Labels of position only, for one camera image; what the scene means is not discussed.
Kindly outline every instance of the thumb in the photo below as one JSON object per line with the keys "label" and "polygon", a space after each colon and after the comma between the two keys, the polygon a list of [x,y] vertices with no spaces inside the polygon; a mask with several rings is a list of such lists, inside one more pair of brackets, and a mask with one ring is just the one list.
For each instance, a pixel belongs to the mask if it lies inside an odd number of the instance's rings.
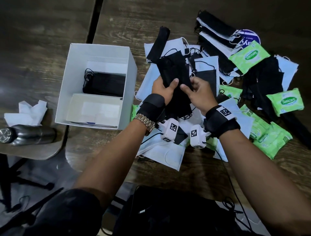
{"label": "thumb", "polygon": [[179,79],[174,79],[171,84],[169,85],[169,88],[171,88],[172,90],[174,90],[177,86],[178,86],[178,82],[179,82]]}
{"label": "thumb", "polygon": [[187,85],[185,85],[185,84],[181,84],[181,85],[180,85],[180,89],[181,89],[185,94],[187,94],[188,96],[190,96],[191,93],[193,93],[193,92],[191,91],[191,89],[190,89]]}

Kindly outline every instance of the forearm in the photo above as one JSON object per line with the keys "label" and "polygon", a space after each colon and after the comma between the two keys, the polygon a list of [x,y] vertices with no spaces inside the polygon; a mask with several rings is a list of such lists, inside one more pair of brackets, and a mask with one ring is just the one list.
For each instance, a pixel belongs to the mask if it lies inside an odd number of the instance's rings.
{"label": "forearm", "polygon": [[259,217],[273,228],[310,233],[308,199],[281,170],[239,130],[220,136],[237,181]]}
{"label": "forearm", "polygon": [[86,189],[95,194],[101,205],[106,207],[123,183],[140,144],[146,126],[133,120],[90,162],[80,175],[74,188]]}

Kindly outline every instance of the purple label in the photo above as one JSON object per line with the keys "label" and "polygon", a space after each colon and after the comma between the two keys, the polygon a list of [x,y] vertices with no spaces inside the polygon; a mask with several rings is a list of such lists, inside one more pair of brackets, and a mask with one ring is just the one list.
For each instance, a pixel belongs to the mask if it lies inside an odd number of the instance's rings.
{"label": "purple label", "polygon": [[238,33],[243,35],[243,39],[240,43],[242,45],[242,48],[246,48],[254,40],[260,44],[260,38],[254,31],[252,31],[252,30],[240,30]]}

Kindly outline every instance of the black sleeve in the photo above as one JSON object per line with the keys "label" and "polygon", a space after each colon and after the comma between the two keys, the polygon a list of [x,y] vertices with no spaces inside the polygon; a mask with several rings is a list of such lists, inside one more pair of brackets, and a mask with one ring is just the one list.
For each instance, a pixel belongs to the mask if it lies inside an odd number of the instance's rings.
{"label": "black sleeve", "polygon": [[102,222],[99,200],[81,189],[70,189],[52,198],[34,225],[24,236],[87,235],[96,236]]}

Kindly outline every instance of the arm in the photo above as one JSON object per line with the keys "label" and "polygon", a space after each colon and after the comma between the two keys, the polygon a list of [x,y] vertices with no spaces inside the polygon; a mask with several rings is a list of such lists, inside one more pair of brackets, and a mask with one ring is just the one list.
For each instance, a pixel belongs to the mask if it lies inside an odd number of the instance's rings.
{"label": "arm", "polygon": [[[162,78],[159,77],[153,84],[152,93],[162,95],[167,105],[177,85],[178,79],[175,79],[165,88]],[[141,121],[130,122],[117,137],[103,146],[100,153],[80,175],[74,188],[93,193],[105,209],[129,172],[145,133],[146,126]]]}
{"label": "arm", "polygon": [[[203,115],[218,105],[208,82],[191,79],[194,91],[181,89]],[[248,201],[270,233],[311,234],[311,205],[293,182],[240,130],[223,133],[219,140]]]}

